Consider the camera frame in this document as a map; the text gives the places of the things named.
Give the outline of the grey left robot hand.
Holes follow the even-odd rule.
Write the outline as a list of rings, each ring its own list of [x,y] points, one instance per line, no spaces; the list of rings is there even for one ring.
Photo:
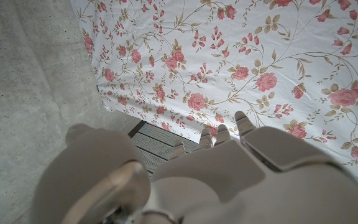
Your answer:
[[[358,184],[320,149],[241,111],[225,125],[177,141],[153,174],[131,138],[73,126],[41,176],[31,223],[358,223]]]

